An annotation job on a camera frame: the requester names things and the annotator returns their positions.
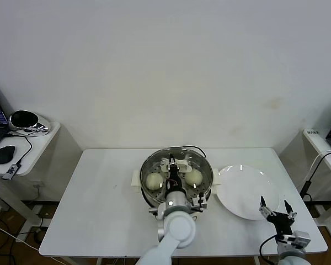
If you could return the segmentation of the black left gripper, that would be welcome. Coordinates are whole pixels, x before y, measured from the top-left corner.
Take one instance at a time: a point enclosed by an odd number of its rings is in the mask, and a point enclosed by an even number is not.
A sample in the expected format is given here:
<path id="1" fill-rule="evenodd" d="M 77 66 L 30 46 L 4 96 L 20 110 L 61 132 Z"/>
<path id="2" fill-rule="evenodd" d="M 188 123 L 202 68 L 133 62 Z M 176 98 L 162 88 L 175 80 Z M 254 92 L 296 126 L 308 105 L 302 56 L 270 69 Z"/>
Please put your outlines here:
<path id="1" fill-rule="evenodd" d="M 172 153 L 169 154 L 168 171 L 169 177 L 167 178 L 167 193 L 175 191 L 184 192 L 181 179 L 178 176 L 179 167 Z"/>

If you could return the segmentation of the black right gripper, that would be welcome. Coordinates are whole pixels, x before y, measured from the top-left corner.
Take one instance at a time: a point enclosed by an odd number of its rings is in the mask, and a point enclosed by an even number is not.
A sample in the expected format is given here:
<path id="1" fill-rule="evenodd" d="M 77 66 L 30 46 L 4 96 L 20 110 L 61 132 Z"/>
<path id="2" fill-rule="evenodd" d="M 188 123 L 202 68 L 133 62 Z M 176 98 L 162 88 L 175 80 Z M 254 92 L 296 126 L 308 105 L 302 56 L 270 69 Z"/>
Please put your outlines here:
<path id="1" fill-rule="evenodd" d="M 274 225 L 278 237 L 293 234 L 291 226 L 294 223 L 294 219 L 297 215 L 287 200 L 284 200 L 284 204 L 287 213 L 272 211 L 269 207 L 266 206 L 264 197 L 260 197 L 259 211 L 268 222 Z"/>

